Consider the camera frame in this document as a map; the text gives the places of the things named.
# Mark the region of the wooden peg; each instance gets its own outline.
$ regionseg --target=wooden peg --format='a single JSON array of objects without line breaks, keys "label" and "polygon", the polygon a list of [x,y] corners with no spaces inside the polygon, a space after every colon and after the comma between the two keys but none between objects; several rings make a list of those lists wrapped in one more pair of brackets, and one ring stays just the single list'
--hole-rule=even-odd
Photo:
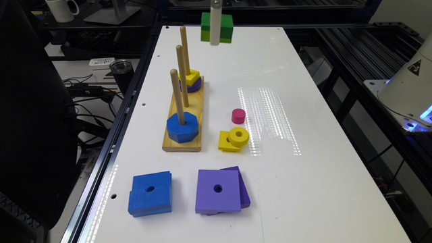
[{"label": "wooden peg", "polygon": [[183,105],[185,107],[189,107],[188,85],[186,84],[186,74],[184,71],[183,48],[181,45],[177,45],[176,50],[177,50],[178,69],[180,72],[180,82],[182,83]]},{"label": "wooden peg", "polygon": [[180,94],[180,85],[178,84],[177,70],[172,69],[170,71],[170,74],[171,74],[171,82],[173,84],[175,105],[177,106],[178,123],[180,125],[184,125],[185,122],[184,122],[184,113],[183,113],[183,105],[182,105],[182,98],[181,98],[182,95]]},{"label": "wooden peg", "polygon": [[186,36],[186,27],[184,26],[180,27],[180,34],[182,36],[184,71],[186,75],[190,75],[188,37]]}]

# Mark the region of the table surface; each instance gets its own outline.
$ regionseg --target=table surface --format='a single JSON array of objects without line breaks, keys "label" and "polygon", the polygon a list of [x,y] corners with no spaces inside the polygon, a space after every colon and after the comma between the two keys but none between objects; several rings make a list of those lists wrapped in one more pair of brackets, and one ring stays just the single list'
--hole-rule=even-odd
[{"label": "table surface", "polygon": [[[200,42],[199,27],[187,32],[190,66],[205,77],[202,151],[161,148],[181,43],[177,26],[164,27],[80,242],[410,242],[283,28],[234,28],[232,44],[218,47]],[[219,131],[238,126],[239,107],[250,142],[220,151]],[[196,214],[198,170],[236,165],[250,207]],[[172,213],[129,215],[132,177],[167,170]]]}]

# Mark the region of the white mug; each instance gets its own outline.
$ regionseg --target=white mug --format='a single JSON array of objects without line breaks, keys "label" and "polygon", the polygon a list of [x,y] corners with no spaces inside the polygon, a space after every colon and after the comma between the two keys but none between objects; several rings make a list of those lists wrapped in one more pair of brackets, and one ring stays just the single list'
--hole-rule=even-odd
[{"label": "white mug", "polygon": [[[71,22],[74,16],[80,13],[80,8],[74,0],[45,0],[48,4],[51,13],[53,13],[55,21],[59,23]],[[68,6],[68,1],[72,1],[76,6],[76,13],[72,13]]]}]

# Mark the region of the purple square block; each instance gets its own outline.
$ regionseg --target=purple square block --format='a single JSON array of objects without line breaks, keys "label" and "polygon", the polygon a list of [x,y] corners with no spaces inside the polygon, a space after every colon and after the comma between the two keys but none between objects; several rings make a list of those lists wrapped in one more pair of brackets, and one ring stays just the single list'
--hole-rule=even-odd
[{"label": "purple square block", "polygon": [[200,169],[195,213],[240,212],[239,185],[238,171]]},{"label": "purple square block", "polygon": [[240,173],[240,168],[238,166],[234,166],[234,167],[224,168],[221,170],[238,171],[238,178],[240,181],[240,203],[242,205],[242,209],[249,207],[250,206],[250,198],[249,198],[248,191],[246,189],[246,185],[244,185],[242,174]]}]

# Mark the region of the blue octagon block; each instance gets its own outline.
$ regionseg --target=blue octagon block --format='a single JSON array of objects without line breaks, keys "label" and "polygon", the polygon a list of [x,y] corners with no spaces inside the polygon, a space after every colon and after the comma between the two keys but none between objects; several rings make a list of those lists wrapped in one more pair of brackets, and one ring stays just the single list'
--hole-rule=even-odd
[{"label": "blue octagon block", "polygon": [[194,140],[198,135],[198,120],[195,115],[185,112],[183,126],[178,123],[178,114],[173,114],[167,120],[168,136],[170,139],[182,143]]}]

